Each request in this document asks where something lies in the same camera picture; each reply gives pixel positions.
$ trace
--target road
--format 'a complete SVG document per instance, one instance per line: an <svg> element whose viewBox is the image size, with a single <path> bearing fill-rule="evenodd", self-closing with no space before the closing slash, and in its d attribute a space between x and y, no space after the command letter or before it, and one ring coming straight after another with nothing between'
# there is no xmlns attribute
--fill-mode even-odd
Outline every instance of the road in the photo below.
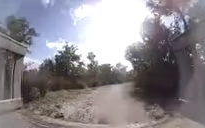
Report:
<svg viewBox="0 0 205 128"><path fill-rule="evenodd" d="M94 90L94 102L100 106L96 109L98 116L104 118L111 124L118 125L126 124L127 122L139 124L149 122L150 120L143 109L143 104L132 99L129 96L130 91L130 84L104 86ZM18 111L13 111L0 115L0 128L62 128L62 126L28 118ZM154 126L154 128L205 127L185 117L176 117L171 121Z"/></svg>

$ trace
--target gravel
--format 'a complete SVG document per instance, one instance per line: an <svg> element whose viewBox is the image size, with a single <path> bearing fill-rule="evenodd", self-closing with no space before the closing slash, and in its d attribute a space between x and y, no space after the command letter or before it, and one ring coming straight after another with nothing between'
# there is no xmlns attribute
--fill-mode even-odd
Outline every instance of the gravel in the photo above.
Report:
<svg viewBox="0 0 205 128"><path fill-rule="evenodd" d="M165 116L162 109L158 108L157 106L152 107L153 109L145 112L146 115L144 115L143 111L145 110L143 107L140 108L136 105L133 105L132 101L121 101L124 98L118 96L119 92L116 89L115 93L110 90L114 89L103 88L71 91L61 90L57 92L50 92L44 98L27 104L25 109L33 112L36 115L87 124L110 124L112 122L118 122L116 120L110 119L110 117L113 119L120 118L118 123L123 122L123 120L128 120L128 123L140 123L141 121L141 123L145 123L155 119L162 119ZM99 93L101 93L100 95L102 95L103 98L100 98L100 100L97 99L97 102L95 102L95 97L98 97ZM98 112L96 110L100 110L99 108L101 107L101 104L113 105L105 106L105 113L107 114L106 116L98 116ZM138 108L142 110L137 113L135 111Z"/></svg>

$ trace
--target ground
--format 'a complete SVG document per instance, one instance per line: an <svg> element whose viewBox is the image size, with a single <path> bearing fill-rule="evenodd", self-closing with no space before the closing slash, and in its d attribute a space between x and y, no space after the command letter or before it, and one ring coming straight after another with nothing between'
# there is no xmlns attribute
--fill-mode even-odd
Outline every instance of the ground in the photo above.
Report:
<svg viewBox="0 0 205 128"><path fill-rule="evenodd" d="M130 91L128 83L49 93L25 109L0 115L0 128L141 128L156 123L150 127L205 128L180 115L164 116L154 123L143 103L129 96Z"/></svg>

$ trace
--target rock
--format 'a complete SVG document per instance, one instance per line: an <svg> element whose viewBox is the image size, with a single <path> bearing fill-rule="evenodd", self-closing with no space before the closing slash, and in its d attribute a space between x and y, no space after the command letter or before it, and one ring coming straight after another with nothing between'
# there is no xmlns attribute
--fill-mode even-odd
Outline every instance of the rock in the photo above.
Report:
<svg viewBox="0 0 205 128"><path fill-rule="evenodd" d="M63 115L63 113L56 112L56 113L54 113L54 118L55 119L61 119L61 118L64 118L64 115Z"/></svg>

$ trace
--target roof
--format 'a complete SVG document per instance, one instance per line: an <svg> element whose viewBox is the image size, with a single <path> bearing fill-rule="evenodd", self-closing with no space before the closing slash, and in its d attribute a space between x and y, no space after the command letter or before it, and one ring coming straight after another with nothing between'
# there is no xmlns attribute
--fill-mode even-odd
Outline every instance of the roof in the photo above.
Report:
<svg viewBox="0 0 205 128"><path fill-rule="evenodd" d="M20 55L25 55L28 52L29 46L0 32L0 48L7 49Z"/></svg>

